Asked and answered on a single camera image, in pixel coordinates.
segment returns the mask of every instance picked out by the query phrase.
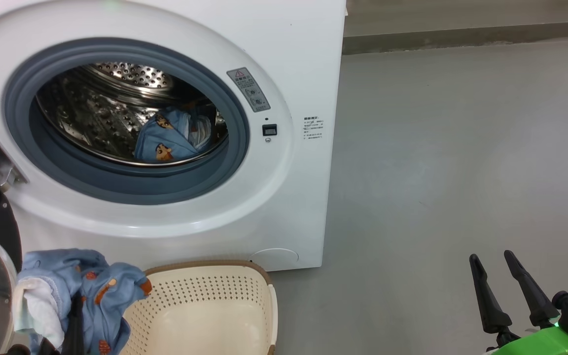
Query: stainless steel drum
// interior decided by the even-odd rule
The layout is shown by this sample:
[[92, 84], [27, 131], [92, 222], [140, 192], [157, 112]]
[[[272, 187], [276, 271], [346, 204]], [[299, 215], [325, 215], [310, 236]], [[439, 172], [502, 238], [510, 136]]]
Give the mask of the stainless steel drum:
[[[204, 157], [227, 139], [227, 126], [196, 88], [165, 72], [133, 63], [96, 63], [66, 71], [41, 87], [36, 102], [66, 140], [101, 159], [139, 167], [167, 167]], [[134, 153], [142, 126], [157, 111], [177, 107], [211, 123], [207, 148], [181, 160], [145, 162]]]

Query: laundry basket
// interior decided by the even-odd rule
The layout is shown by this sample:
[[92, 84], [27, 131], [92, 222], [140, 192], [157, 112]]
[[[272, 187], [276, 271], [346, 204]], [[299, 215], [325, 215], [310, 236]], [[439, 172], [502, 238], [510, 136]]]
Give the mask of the laundry basket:
[[275, 289], [247, 261], [196, 261], [146, 271], [153, 290], [124, 318], [122, 355], [273, 355]]

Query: white cloth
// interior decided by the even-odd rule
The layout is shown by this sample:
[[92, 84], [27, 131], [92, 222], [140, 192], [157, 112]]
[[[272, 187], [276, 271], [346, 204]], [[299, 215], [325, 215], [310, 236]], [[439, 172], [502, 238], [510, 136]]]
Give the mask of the white cloth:
[[58, 318], [52, 287], [46, 281], [35, 277], [20, 280], [12, 299], [15, 332], [38, 333], [57, 349], [63, 345], [65, 332]]
[[192, 144], [194, 149], [201, 151], [206, 148], [207, 144], [210, 143], [210, 138], [212, 137], [212, 124], [210, 119], [204, 115], [199, 115], [196, 120], [192, 121], [192, 128], [187, 128], [185, 130], [187, 133], [187, 141]]

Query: front-loading washing machine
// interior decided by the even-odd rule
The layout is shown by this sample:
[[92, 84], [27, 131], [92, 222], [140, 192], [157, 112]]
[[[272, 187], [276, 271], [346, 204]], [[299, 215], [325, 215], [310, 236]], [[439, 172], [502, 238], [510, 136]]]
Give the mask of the front-loading washing machine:
[[0, 188], [22, 250], [320, 266], [344, 15], [0, 0]]

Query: clothing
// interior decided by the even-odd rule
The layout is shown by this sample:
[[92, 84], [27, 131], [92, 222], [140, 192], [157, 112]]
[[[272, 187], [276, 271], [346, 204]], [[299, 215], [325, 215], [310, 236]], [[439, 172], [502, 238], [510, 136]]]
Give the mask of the clothing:
[[207, 117], [192, 118], [174, 107], [158, 111], [144, 124], [135, 146], [135, 159], [147, 162], [187, 159], [205, 150], [212, 136]]
[[52, 287], [38, 277], [19, 281], [12, 297], [14, 330], [43, 335], [55, 348], [65, 339]]
[[[30, 285], [41, 286], [30, 288]], [[36, 290], [40, 290], [38, 301], [32, 298], [38, 292]], [[131, 333], [122, 318], [124, 311], [133, 302], [148, 296], [150, 291], [150, 281], [139, 268], [126, 263], [109, 266], [97, 251], [59, 249], [28, 252], [13, 293], [14, 330], [28, 332], [31, 326], [35, 333], [50, 342], [54, 339], [54, 348], [60, 348], [63, 343], [61, 332], [64, 334], [68, 327], [71, 299], [80, 292], [86, 353], [117, 355]], [[49, 306], [52, 306], [54, 312], [33, 312], [29, 306], [33, 303], [41, 305], [41, 310], [49, 311]], [[61, 332], [54, 332], [54, 315], [60, 321]], [[41, 337], [30, 339], [30, 349], [36, 353]]]

